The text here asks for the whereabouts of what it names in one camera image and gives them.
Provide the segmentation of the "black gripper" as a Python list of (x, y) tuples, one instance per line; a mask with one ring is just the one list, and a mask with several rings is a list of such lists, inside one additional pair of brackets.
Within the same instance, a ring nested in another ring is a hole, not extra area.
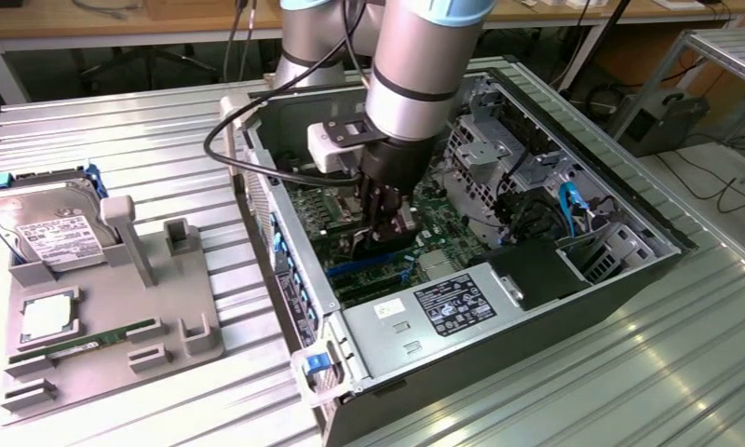
[(434, 145), (434, 137), (416, 142), (388, 138), (365, 144), (358, 166), (361, 190), (389, 187), (401, 196), (410, 196), (425, 176)]

